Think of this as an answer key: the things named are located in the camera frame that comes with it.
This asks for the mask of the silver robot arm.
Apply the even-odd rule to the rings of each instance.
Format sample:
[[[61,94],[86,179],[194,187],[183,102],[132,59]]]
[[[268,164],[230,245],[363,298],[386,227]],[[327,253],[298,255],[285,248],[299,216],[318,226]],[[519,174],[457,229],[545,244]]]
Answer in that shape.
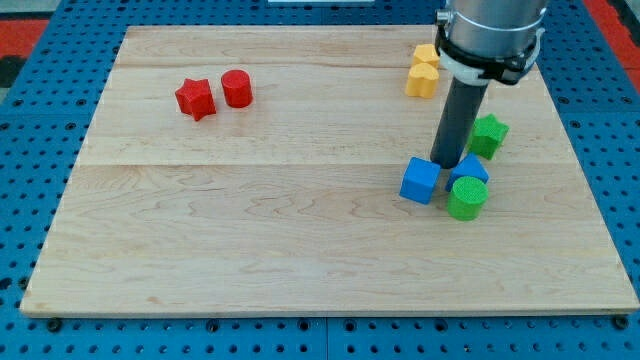
[[[435,13],[442,66],[469,86],[515,85],[541,50],[548,0],[447,0]]]

